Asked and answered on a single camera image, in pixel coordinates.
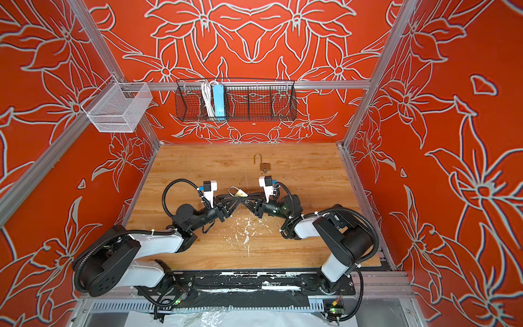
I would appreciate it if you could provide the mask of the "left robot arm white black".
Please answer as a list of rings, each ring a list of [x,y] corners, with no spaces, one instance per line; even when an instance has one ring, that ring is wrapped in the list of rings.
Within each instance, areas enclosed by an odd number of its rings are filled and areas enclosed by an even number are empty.
[[[178,183],[194,187],[203,208],[196,210],[190,204],[183,204],[172,213],[166,203],[167,194],[163,193],[162,207],[172,221],[165,230],[111,227],[74,260],[73,283],[78,292],[97,297],[116,287],[158,286],[167,270],[158,261],[144,262],[144,258],[188,250],[196,242],[196,230],[212,226],[216,220],[224,222],[244,200],[234,196],[216,198],[215,181],[206,181],[199,187],[179,178],[168,187]]]

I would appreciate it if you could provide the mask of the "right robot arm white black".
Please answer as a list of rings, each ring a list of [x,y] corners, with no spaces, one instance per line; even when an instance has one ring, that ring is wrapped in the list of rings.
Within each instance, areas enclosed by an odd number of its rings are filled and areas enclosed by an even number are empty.
[[[369,220],[340,204],[304,214],[298,195],[280,182],[265,186],[264,193],[237,192],[235,196],[258,218],[283,219],[279,231],[284,239],[319,237],[324,241],[330,255],[314,277],[302,279],[304,291],[342,295],[341,279],[356,272],[362,281],[361,264],[379,250],[379,236]]]

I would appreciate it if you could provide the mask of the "brass padlock with steel shackle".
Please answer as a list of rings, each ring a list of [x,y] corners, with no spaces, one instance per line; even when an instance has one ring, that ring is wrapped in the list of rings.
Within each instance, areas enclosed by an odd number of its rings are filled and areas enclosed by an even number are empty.
[[[253,163],[254,164],[259,163],[259,165],[260,165],[260,172],[263,175],[267,174],[271,170],[271,164],[264,161],[263,156],[262,156],[261,153],[256,153],[253,156]]]

